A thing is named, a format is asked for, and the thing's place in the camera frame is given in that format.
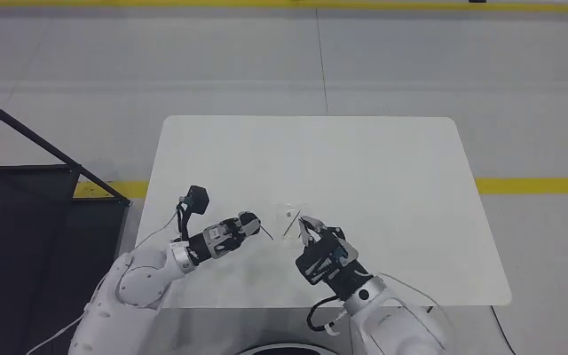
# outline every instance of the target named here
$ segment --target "white table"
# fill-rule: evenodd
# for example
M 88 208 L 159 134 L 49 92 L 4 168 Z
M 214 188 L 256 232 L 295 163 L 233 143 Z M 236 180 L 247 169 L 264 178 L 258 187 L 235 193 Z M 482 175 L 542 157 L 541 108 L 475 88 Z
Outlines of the white table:
M 510 301 L 448 118 L 171 116 L 163 124 L 138 241 L 168 221 L 190 185 L 206 187 L 210 198 L 206 214 L 191 217 L 190 235 L 241 210 L 255 212 L 270 232 L 278 205 L 304 204 L 314 217 L 343 228 L 370 272 L 399 277 L 440 304 Z M 163 247 L 174 237 L 172 224 L 146 247 Z M 260 233 L 175 282 L 166 306 L 312 306 L 331 290 L 300 275 L 294 261 L 301 251 Z M 410 301 L 430 304 L 390 284 Z

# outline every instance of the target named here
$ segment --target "transparent object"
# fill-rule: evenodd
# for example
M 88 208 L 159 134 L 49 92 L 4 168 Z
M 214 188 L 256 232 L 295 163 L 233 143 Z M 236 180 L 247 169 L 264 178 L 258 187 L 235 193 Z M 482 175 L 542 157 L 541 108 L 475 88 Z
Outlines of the transparent object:
M 277 205 L 274 240 L 285 248 L 303 248 L 298 218 L 309 215 L 309 206 L 305 203 Z

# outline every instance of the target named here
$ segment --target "black panel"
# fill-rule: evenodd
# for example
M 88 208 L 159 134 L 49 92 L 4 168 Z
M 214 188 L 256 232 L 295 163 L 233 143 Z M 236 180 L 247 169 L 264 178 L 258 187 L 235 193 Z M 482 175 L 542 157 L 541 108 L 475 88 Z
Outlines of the black panel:
M 73 196 L 67 166 L 0 168 L 0 349 L 18 353 L 45 264 Z
M 33 306 L 26 350 L 83 313 L 94 288 L 114 261 L 126 209 L 114 198 L 73 200 Z M 39 353 L 67 354 L 74 330 L 69 329 Z

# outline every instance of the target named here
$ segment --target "white cable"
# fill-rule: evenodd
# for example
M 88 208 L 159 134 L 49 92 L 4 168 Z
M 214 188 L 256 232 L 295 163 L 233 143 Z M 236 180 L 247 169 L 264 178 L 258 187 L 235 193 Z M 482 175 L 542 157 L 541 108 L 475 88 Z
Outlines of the white cable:
M 48 342 L 50 342 L 51 340 L 55 339 L 56 337 L 62 335 L 63 333 L 66 332 L 66 330 L 68 330 L 69 328 L 71 328 L 72 326 L 74 326 L 77 322 L 79 322 L 79 320 L 81 320 L 83 318 L 83 316 L 85 315 L 85 313 L 81 314 L 81 317 L 75 319 L 72 323 L 69 323 L 68 326 L 63 327 L 59 332 L 55 333 L 51 338 L 43 341 L 42 343 L 39 343 L 38 345 L 36 345 L 35 347 L 32 348 L 32 350 L 26 352 L 26 355 L 30 355 L 32 352 L 36 351 L 37 349 L 41 348 L 42 346 L 46 345 Z
M 428 294 L 426 294 L 425 292 L 422 292 L 420 289 L 415 288 L 414 286 L 407 284 L 407 283 L 404 282 L 403 280 L 397 279 L 396 277 L 389 275 L 388 273 L 378 272 L 377 275 L 385 276 L 385 277 L 387 277 L 387 278 L 389 278 L 389 279 L 391 279 L 391 280 L 395 280 L 395 281 L 398 282 L 399 284 L 404 285 L 404 286 L 406 286 L 406 287 L 412 289 L 414 292 L 417 292 L 417 293 L 421 294 L 422 296 L 424 296 L 424 297 L 428 298 L 429 300 L 431 300 L 431 302 L 434 303 L 434 304 L 439 308 L 440 311 L 442 311 L 442 314 L 444 315 L 444 318 L 446 318 L 447 323 L 449 324 L 450 328 L 452 329 L 452 334 L 451 334 L 452 341 L 450 342 L 450 344 L 451 344 L 451 345 L 454 344 L 455 335 L 456 335 L 455 326 L 454 326 L 452 320 L 450 319 L 450 317 L 447 315 L 446 310 L 444 310 L 444 307 L 442 307 L 438 302 L 436 302 L 436 300 L 435 300 L 434 298 L 430 297 L 430 296 L 429 296 Z
M 326 329 L 326 333 L 328 333 L 331 336 L 338 336 L 341 333 L 339 332 L 335 332 L 332 328 L 331 328 L 331 323 L 337 324 L 337 322 L 343 318 L 345 316 L 345 314 L 347 314 L 347 310 L 342 310 L 341 312 L 339 312 L 339 314 L 337 314 L 337 317 L 335 317 L 335 319 L 333 319 L 332 321 L 330 321 L 327 324 L 324 324 L 323 328 Z
M 359 272 L 359 271 L 357 271 L 357 270 L 355 270 L 355 273 L 358 274 L 359 276 L 374 276 L 374 275 L 372 275 L 372 274 L 370 274 L 370 273 Z M 395 281 L 398 282 L 399 284 L 404 285 L 404 286 L 406 286 L 406 287 L 412 289 L 414 292 L 417 292 L 417 293 L 419 293 L 420 295 L 422 295 L 422 296 L 428 298 L 429 300 L 431 300 L 431 302 L 434 303 L 434 304 L 440 309 L 440 311 L 442 311 L 442 314 L 444 315 L 444 318 L 446 318 L 446 320 L 447 320 L 447 322 L 448 322 L 450 328 L 452 329 L 452 335 L 451 335 L 452 340 L 455 340 L 455 333 L 456 333 L 455 326 L 454 326 L 452 320 L 450 319 L 450 317 L 447 315 L 446 310 L 444 310 L 444 307 L 442 307 L 438 302 L 436 302 L 436 300 L 435 300 L 434 298 L 432 298 L 431 296 L 429 296 L 429 295 L 426 294 L 425 292 L 422 292 L 420 289 L 415 288 L 414 286 L 412 286 L 412 285 L 410 285 L 410 284 L 404 282 L 403 280 L 397 279 L 396 277 L 394 277 L 394 276 L 392 276 L 392 275 L 389 275 L 388 273 L 378 272 L 377 275 L 381 275 L 381 276 L 387 277 L 387 278 L 389 278 L 389 279 L 391 279 L 391 280 L 395 280 Z M 410 314 L 412 314 L 417 320 L 419 320 L 419 319 L 416 317 L 416 315 L 413 314 L 413 312 L 412 312 L 410 309 L 408 309 L 408 307 L 406 307 L 406 304 L 405 304 L 404 302 L 402 302 L 402 300 L 397 299 L 397 301 L 398 301 L 407 311 L 409 311 Z M 437 341 L 437 342 L 440 344 L 440 346 L 441 346 L 441 342 L 440 342 L 435 336 L 434 336 L 434 338 L 436 339 L 436 341 Z
M 171 221 L 174 220 L 174 218 L 176 217 L 177 212 L 174 212 L 174 215 L 170 218 L 170 220 L 168 221 L 168 223 L 166 223 L 165 226 L 163 226 L 162 228 L 158 229 L 155 232 L 150 233 L 147 237 L 145 237 L 136 247 L 134 247 L 134 250 L 136 250 L 139 246 L 141 246 L 142 244 L 144 244 L 145 241 L 149 240 L 152 236 L 156 235 L 157 233 L 163 231 L 164 229 L 166 229 L 168 227 L 168 225 L 170 225 Z
M 147 237 L 145 237 L 132 251 L 136 250 L 139 246 L 142 245 L 142 243 L 144 243 L 145 241 L 147 241 L 148 239 L 150 239 L 150 237 L 156 235 L 157 233 L 163 231 L 164 229 L 166 229 L 168 227 L 168 225 L 170 225 L 171 221 L 174 220 L 174 218 L 176 217 L 176 213 L 174 213 L 174 215 L 170 218 L 170 220 L 168 221 L 168 223 L 163 226 L 162 228 L 158 229 L 157 231 L 150 233 Z M 103 284 L 103 282 L 105 281 L 105 278 L 107 277 L 108 272 L 105 274 L 105 276 L 103 276 L 102 279 L 100 279 L 99 283 L 97 284 L 97 286 L 95 287 L 95 290 L 92 293 L 91 296 L 91 300 L 89 301 L 89 304 L 92 303 L 92 301 L 95 299 L 95 296 L 97 294 L 97 292 L 99 291 L 101 285 Z M 55 333 L 54 335 L 52 335 L 49 339 L 44 340 L 43 342 L 39 343 L 38 345 L 36 345 L 35 347 L 33 347 L 30 351 L 26 352 L 26 355 L 30 355 L 32 352 L 36 351 L 37 349 L 41 348 L 42 346 L 46 345 L 48 342 L 50 342 L 51 340 L 57 338 L 58 336 L 62 335 L 63 333 L 65 333 L 69 328 L 71 328 L 72 326 L 74 326 L 76 323 L 78 323 L 80 320 L 83 319 L 83 317 L 85 316 L 85 312 L 83 312 L 83 314 L 81 314 L 81 316 L 77 319 L 75 319 L 73 322 L 69 323 L 68 325 L 64 326 L 62 329 L 60 329 L 57 333 Z
M 452 323 L 452 320 L 450 319 L 450 317 L 447 315 L 446 311 L 444 310 L 444 307 L 442 307 L 438 302 L 436 302 L 436 300 L 430 296 L 428 296 L 426 293 L 422 292 L 420 289 L 415 288 L 414 286 L 411 286 L 409 284 L 407 284 L 406 282 L 404 282 L 403 280 L 399 280 L 394 276 L 389 275 L 388 273 L 384 273 L 384 272 L 379 272 L 377 273 L 378 275 L 381 276 L 386 276 L 391 280 L 395 280 L 396 282 L 412 289 L 414 292 L 418 292 L 419 294 L 421 294 L 422 296 L 428 298 L 429 300 L 431 300 L 432 303 L 434 303 L 439 309 L 440 311 L 442 311 L 442 314 L 444 314 L 444 317 L 446 318 L 447 322 L 450 324 L 450 327 L 452 327 L 452 330 L 455 330 L 454 324 Z

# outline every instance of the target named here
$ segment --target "gray floor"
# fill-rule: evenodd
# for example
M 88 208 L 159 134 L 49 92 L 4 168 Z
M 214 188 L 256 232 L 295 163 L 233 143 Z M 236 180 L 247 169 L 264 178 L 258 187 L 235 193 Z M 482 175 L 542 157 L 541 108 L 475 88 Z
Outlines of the gray floor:
M 149 179 L 162 121 L 171 114 L 449 116 L 477 178 L 566 177 L 566 20 L 469 12 L 2 10 L 0 106 L 109 180 Z M 0 152 L 1 164 L 52 162 L 5 129 Z M 520 355 L 564 354 L 568 197 L 482 200 L 513 292 L 512 303 L 497 309 L 509 340 Z M 130 211 L 127 240 L 142 205 Z M 508 354 L 488 307 L 449 312 L 460 354 Z M 167 312 L 148 351 L 229 353 L 290 334 L 351 353 L 348 331 L 323 339 L 302 327 L 302 310 Z

